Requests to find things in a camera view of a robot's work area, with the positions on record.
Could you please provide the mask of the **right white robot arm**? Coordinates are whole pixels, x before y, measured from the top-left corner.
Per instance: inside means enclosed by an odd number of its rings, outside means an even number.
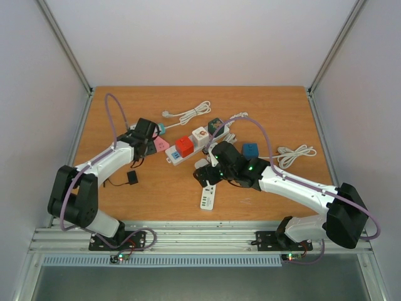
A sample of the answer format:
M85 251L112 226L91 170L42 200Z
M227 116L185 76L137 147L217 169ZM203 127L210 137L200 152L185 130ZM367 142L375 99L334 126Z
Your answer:
M281 250L307 240L329 239L340 247L354 249L368 219L367 208L351 184L323 185L290 174L260 158L246 159L228 142L215 144L211 162L194 171L202 187L221 181L239 187L277 194L312 209L305 218L287 216L275 231Z

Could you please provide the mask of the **red cube adapter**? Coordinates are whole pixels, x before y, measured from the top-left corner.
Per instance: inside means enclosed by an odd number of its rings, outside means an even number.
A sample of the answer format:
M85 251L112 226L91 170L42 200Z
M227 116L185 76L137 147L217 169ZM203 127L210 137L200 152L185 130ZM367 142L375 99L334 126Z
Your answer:
M194 143L188 136L183 136L175 141L175 148L181 157L187 157L194 152Z

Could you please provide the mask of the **white cube adapter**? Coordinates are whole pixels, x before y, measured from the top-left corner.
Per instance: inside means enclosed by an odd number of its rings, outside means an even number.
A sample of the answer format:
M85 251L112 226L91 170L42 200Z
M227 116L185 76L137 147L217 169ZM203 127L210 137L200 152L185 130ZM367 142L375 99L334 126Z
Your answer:
M195 147L204 147L209 141L209 133L204 127L192 131L192 141Z

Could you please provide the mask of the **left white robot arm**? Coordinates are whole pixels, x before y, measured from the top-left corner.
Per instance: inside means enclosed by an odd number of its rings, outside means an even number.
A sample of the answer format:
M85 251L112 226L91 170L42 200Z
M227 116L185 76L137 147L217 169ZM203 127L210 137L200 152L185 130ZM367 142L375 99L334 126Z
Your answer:
M75 167L64 165L56 173L48 213L64 222L99 235L113 250L125 245L123 223L98 209L98 188L121 167L143 161L148 147L160 133L155 122L140 118L135 127L118 136L95 158Z

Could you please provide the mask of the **blue cube adapter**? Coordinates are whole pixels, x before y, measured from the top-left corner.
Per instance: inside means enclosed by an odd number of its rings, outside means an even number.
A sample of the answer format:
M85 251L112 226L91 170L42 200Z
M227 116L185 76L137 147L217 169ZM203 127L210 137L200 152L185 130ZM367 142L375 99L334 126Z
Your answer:
M257 143L245 143L242 145L242 154L247 160L259 157L259 148Z

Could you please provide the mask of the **small white adapter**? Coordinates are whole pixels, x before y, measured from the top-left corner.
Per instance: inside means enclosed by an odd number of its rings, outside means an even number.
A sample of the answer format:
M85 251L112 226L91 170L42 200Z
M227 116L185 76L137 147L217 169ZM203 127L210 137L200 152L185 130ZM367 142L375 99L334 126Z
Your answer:
M199 168L202 168L202 167L208 165L208 163L209 163L209 161L207 159L200 159L194 164L194 166L196 169L199 169Z

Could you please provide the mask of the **pink triangular power strip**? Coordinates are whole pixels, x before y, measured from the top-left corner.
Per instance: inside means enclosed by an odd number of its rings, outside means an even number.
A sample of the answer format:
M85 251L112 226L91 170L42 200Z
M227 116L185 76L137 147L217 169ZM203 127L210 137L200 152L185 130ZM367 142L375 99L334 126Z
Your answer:
M166 140L158 136L153 141L150 141L148 143L147 155L149 156L158 152L163 152L169 147L170 144Z

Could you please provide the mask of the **small black charger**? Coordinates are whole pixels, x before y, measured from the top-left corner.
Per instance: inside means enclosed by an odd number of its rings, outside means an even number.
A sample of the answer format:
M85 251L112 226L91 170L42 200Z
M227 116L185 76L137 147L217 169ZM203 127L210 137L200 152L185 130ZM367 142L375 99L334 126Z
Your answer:
M138 176L135 170L127 172L127 184L134 185L138 183Z

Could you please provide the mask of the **dark green cube adapter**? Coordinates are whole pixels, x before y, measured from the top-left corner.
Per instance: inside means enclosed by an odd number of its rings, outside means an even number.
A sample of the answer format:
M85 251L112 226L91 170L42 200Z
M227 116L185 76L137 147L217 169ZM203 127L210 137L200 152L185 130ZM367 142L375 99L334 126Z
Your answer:
M208 122L207 129L208 132L213 135L215 132L217 132L216 135L220 135L224 131L224 127L218 130L218 128L223 124L223 121L220 118L214 118L211 121Z

